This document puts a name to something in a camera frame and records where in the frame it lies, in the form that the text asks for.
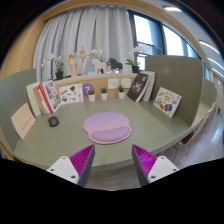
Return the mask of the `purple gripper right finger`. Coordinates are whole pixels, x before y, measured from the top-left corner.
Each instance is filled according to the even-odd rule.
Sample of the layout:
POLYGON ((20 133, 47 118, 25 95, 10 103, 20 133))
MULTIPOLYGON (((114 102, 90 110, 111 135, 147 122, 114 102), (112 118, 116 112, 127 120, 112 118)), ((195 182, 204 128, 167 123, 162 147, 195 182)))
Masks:
POLYGON ((141 187, 178 171, 167 157, 155 156, 137 145, 132 145, 132 157, 141 187))

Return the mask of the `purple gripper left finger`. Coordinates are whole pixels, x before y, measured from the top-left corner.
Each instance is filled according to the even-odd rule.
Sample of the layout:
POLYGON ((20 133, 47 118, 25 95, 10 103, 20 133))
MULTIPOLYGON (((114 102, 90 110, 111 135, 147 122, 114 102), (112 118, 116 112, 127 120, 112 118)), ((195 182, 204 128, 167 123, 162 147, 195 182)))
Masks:
POLYGON ((60 157, 47 171, 81 187, 85 187, 94 157, 95 145, 90 145, 70 157, 60 157))

